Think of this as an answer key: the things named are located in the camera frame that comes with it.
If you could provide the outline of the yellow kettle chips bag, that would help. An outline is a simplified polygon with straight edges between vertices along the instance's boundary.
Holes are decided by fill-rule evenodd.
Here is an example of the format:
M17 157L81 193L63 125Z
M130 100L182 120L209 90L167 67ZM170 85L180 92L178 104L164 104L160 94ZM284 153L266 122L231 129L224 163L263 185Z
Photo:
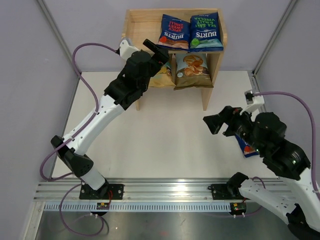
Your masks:
M153 77L150 78L149 88L166 88L175 87L172 76L171 63L166 62L160 69L160 71Z

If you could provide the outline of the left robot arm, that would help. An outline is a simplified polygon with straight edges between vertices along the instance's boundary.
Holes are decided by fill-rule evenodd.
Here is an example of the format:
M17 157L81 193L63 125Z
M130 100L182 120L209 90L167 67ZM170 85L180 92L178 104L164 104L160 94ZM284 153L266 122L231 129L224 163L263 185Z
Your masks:
M106 87L95 108L73 130L63 137L54 136L51 144L57 156L81 180L80 199L121 199L123 185L113 187L86 155L98 135L117 116L139 100L148 90L149 82L169 61L166 49L145 39L143 45L151 52L134 47L123 38L115 53L125 60L124 68Z

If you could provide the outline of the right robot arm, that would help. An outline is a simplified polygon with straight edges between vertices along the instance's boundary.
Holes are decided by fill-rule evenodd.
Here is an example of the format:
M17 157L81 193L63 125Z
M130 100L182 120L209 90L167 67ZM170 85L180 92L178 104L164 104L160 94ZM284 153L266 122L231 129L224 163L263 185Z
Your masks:
M251 113L232 106L203 117L203 121L213 135L226 124L223 135L239 137L258 152L266 167L286 183L295 201L273 195L241 172L227 181L228 195L255 201L279 217L299 240L318 240L320 200L312 189L311 162L302 148L285 139L286 124L273 112L262 112L252 119Z

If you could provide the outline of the blue sea salt vinegar bag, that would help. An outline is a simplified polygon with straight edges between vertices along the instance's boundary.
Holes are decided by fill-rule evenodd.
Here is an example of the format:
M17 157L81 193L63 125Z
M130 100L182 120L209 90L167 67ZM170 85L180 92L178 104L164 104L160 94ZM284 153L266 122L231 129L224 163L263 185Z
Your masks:
M224 49L218 12L191 16L189 32L190 52L218 52Z

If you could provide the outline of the blue Burts bag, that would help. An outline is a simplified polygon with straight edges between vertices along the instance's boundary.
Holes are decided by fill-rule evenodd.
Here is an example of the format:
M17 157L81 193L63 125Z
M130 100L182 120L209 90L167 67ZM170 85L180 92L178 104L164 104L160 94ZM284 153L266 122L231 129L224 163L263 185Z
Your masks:
M235 135L235 138L238 142L238 145L242 151L242 154L245 158L252 156L258 156L259 153L255 151L251 146L249 146L245 141L243 141L239 136Z

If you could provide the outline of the light blue cassava chips bag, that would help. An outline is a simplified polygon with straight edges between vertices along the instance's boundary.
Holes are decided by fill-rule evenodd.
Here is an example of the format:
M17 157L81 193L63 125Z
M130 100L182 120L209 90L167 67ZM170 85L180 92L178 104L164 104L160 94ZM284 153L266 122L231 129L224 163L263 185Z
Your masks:
M191 87L213 88L210 72L207 65L207 56L204 53L177 53L175 54L176 72L174 90Z

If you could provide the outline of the blue spicy sweet chilli bag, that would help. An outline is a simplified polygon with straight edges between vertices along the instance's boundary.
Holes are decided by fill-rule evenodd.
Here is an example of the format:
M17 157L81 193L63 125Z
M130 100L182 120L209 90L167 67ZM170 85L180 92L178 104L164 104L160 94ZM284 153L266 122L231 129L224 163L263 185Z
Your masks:
M190 23L179 18L163 14L158 46L173 50L187 51L190 40Z

